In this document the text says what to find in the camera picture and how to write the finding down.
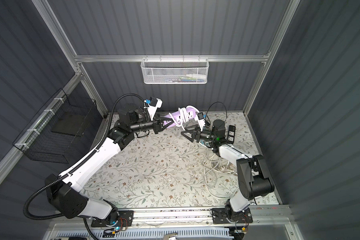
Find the purple power strip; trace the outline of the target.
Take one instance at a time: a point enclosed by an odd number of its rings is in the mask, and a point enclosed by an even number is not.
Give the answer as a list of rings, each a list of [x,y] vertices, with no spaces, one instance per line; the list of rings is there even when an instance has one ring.
[[[199,110],[193,108],[192,106],[187,106],[185,108],[179,108],[174,113],[169,113],[164,116],[164,118],[173,121],[176,127],[181,127],[184,123],[187,123],[191,120],[197,121],[197,113]]]

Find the black power strip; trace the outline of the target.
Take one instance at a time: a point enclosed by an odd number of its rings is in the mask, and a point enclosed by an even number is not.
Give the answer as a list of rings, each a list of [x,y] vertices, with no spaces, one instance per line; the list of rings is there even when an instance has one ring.
[[[229,125],[227,142],[229,144],[233,144],[235,141],[235,136],[236,136],[236,127],[233,125]]]

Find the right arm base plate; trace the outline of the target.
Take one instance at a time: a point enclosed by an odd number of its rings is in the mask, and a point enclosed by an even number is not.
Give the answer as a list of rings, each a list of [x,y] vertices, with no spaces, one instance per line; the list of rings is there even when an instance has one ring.
[[[251,224],[253,217],[250,208],[243,211],[234,212],[226,208],[212,208],[210,214],[215,225],[221,224]]]

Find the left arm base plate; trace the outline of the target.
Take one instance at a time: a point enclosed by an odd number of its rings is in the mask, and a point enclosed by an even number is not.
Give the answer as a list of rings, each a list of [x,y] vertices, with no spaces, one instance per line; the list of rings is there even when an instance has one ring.
[[[132,225],[134,218],[134,211],[120,211],[111,212],[110,216],[106,219],[92,220],[92,228],[105,228],[105,227],[121,227],[127,228]]]

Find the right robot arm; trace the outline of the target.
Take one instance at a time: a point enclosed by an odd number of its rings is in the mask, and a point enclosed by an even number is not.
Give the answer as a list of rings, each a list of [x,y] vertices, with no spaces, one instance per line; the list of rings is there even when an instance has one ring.
[[[217,156],[227,160],[237,169],[239,190],[229,198],[226,206],[232,212],[241,212],[250,205],[250,200],[266,196],[275,190],[275,184],[262,155],[250,155],[234,146],[236,127],[226,129],[225,122],[215,120],[212,129],[198,125],[185,128],[181,134],[189,141],[204,141]]]

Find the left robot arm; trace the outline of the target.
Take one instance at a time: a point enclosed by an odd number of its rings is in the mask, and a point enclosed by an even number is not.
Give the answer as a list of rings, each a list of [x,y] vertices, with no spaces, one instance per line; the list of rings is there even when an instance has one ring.
[[[50,175],[46,178],[43,190],[47,193],[48,202],[59,211],[56,217],[94,217],[106,220],[111,226],[118,221],[118,209],[115,205],[106,200],[88,198],[80,192],[109,159],[135,139],[136,133],[153,131],[157,134],[170,127],[180,127],[188,117],[197,116],[195,110],[185,116],[181,110],[160,116],[156,113],[160,107],[161,100],[153,99],[146,100],[143,109],[135,104],[119,108],[119,119],[114,127],[107,127],[96,147],[59,176]]]

